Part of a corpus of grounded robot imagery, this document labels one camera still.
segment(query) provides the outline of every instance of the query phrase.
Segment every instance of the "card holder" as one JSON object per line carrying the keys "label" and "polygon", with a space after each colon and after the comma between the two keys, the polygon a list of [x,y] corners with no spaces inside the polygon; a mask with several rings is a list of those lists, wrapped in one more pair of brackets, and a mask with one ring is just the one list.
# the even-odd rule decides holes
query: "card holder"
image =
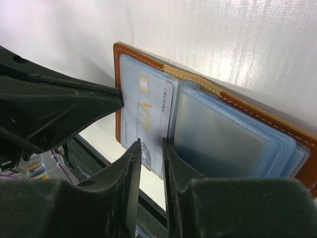
{"label": "card holder", "polygon": [[[289,157],[280,176],[295,176],[299,179],[313,194],[317,197],[317,137],[304,131],[295,125],[281,119],[261,108],[247,102],[235,95],[234,92],[229,92],[225,88],[213,83],[210,79],[197,73],[189,72],[179,66],[167,63],[164,60],[150,56],[136,48],[128,46],[124,43],[115,43],[113,46],[114,52],[114,69],[115,69],[115,84],[116,88],[121,91],[121,75],[120,75],[120,59],[121,56],[130,56],[151,69],[158,72],[168,74],[179,81],[190,81],[199,85],[200,90],[206,91],[213,95],[219,101],[225,102],[229,107],[248,115],[257,121],[261,121],[265,125],[282,132],[296,140],[297,145]],[[121,124],[122,111],[116,112],[116,139],[121,143],[122,130]],[[277,166],[271,166],[268,169],[269,173],[277,173]]]}
{"label": "card holder", "polygon": [[296,141],[182,83],[174,147],[210,178],[278,177]]}

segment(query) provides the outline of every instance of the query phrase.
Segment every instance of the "tan leather strip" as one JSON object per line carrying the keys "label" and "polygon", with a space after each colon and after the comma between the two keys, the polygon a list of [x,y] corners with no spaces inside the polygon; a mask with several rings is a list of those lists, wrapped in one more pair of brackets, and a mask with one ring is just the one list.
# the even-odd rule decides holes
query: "tan leather strip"
{"label": "tan leather strip", "polygon": [[306,161],[304,166],[296,174],[296,178],[299,179],[313,194],[317,197],[317,142],[313,135],[299,129],[298,127],[284,122],[282,119],[277,118],[264,112],[257,107],[244,102],[243,100],[233,97],[226,92],[220,92],[220,98],[229,103],[231,106],[237,108],[238,110],[254,117],[263,123],[292,136],[296,141],[307,146],[311,151],[311,156]]}
{"label": "tan leather strip", "polygon": [[166,73],[168,73],[168,74],[170,74],[170,75],[172,75],[175,78],[178,78],[180,80],[187,80],[187,81],[197,83],[200,85],[200,88],[202,90],[210,92],[218,97],[220,96],[220,92],[223,91],[221,88],[217,87],[216,85],[214,85],[212,82],[210,82],[209,80],[207,80],[204,77],[201,77],[201,76],[194,74],[194,73],[182,71],[182,70],[177,69],[177,68],[173,68],[167,64],[164,64],[164,72],[166,72]]}
{"label": "tan leather strip", "polygon": [[[158,60],[136,50],[123,43],[115,43],[113,45],[113,56],[114,56],[114,76],[115,76],[115,87],[121,91],[121,79],[120,79],[120,56],[129,55],[136,60],[139,60],[147,65],[157,68],[159,70],[163,69],[163,64]],[[121,143],[121,110],[115,113],[115,138],[119,143]]]}

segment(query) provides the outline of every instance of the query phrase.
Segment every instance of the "brown leather wallet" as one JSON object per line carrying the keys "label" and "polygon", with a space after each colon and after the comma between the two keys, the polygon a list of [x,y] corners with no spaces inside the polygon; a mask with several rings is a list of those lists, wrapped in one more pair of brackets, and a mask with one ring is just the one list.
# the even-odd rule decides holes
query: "brown leather wallet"
{"label": "brown leather wallet", "polygon": [[[154,58],[128,46],[124,43],[115,43],[113,45],[114,52],[114,70],[115,70],[115,86],[121,91],[121,80],[120,80],[120,56],[129,55],[136,60],[139,60],[153,68],[168,73],[179,80],[192,81],[200,85],[200,89],[205,90],[217,97],[224,102],[230,104],[236,109],[242,111],[245,114],[252,116],[253,118],[292,136],[296,141],[307,146],[311,155],[296,174],[295,178],[299,179],[308,189],[311,191],[314,197],[317,197],[317,137],[296,127],[295,125],[268,113],[259,107],[252,105],[251,103],[241,99],[231,92],[223,89],[221,86],[216,85],[209,79],[202,77],[198,74],[188,72],[180,69],[162,60]],[[116,139],[121,142],[121,110],[116,112]]]}

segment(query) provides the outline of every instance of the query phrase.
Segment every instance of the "white textured backdrop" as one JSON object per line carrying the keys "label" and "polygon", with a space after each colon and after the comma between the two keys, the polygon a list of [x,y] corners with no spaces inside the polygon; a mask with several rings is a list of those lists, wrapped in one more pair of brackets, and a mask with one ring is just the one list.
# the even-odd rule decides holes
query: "white textured backdrop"
{"label": "white textured backdrop", "polygon": [[316,3],[0,0],[0,45],[56,71],[114,86],[112,45],[122,41],[240,86],[317,134]]}

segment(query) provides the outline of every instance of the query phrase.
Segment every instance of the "white stitching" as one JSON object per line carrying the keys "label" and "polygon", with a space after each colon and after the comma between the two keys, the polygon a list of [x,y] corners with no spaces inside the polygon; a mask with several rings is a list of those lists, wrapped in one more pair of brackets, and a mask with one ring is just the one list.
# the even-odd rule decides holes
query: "white stitching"
{"label": "white stitching", "polygon": [[[116,81],[118,81],[118,57],[117,57],[117,48],[115,48],[114,50],[114,64],[115,64],[115,79]],[[118,125],[119,125],[119,116],[116,115],[116,126],[117,126],[117,130],[116,130],[116,137],[117,139],[119,139],[119,130],[118,130]]]}
{"label": "white stitching", "polygon": [[317,182],[315,182],[315,184],[309,189],[309,191],[312,190],[316,186],[316,184]]}
{"label": "white stitching", "polygon": [[134,56],[135,58],[138,58],[139,60],[141,60],[141,61],[143,61],[143,62],[145,62],[145,63],[148,63],[149,65],[153,66],[154,68],[157,68],[157,69],[159,69],[159,70],[162,70],[160,67],[157,67],[156,65],[154,65],[154,64],[152,64],[152,63],[150,63],[150,62],[148,62],[148,61],[146,61],[146,60],[144,60],[144,59],[142,59],[141,57],[138,57],[138,56],[132,54],[131,52],[128,52],[128,51],[126,51],[126,50],[124,50],[124,49],[122,49],[122,48],[118,48],[118,49],[119,49],[119,50],[122,50],[122,51],[124,51],[124,52],[126,52],[126,53],[128,53],[129,55]]}
{"label": "white stitching", "polygon": [[[233,104],[233,105],[236,105],[235,103],[233,103],[233,102],[229,101],[227,98],[225,98],[225,97],[223,97],[223,96],[220,96],[220,97],[221,97],[222,99],[226,100],[227,102],[229,102],[229,103],[231,103],[231,104]],[[252,115],[253,115],[253,113],[252,113],[252,112],[249,112],[249,111],[248,111],[248,110],[246,110],[245,108],[243,108],[243,107],[241,107],[241,106],[239,106],[239,108],[242,108],[242,109],[243,109],[243,110],[245,110],[246,112],[248,112],[248,113],[250,113],[250,114],[252,114]],[[278,126],[274,125],[272,122],[270,122],[270,121],[268,121],[268,120],[266,120],[266,119],[264,119],[264,118],[260,117],[259,115],[257,115],[257,114],[254,114],[254,115],[255,115],[257,118],[261,118],[262,120],[266,121],[267,123],[272,124],[275,128],[278,128],[278,129],[280,129],[280,130],[282,130],[282,131],[286,132],[287,134],[294,136],[292,133],[287,132],[287,131],[285,131],[285,130],[284,130],[284,129],[282,129],[282,128],[279,128]],[[298,136],[295,136],[295,137],[296,137],[297,139],[300,139],[300,140],[304,141],[305,143],[307,143],[307,144],[311,144],[312,146],[314,146],[314,147],[315,147],[315,144],[312,144],[312,143],[310,143],[309,141],[303,140],[302,138],[300,138],[300,137],[298,137]]]}

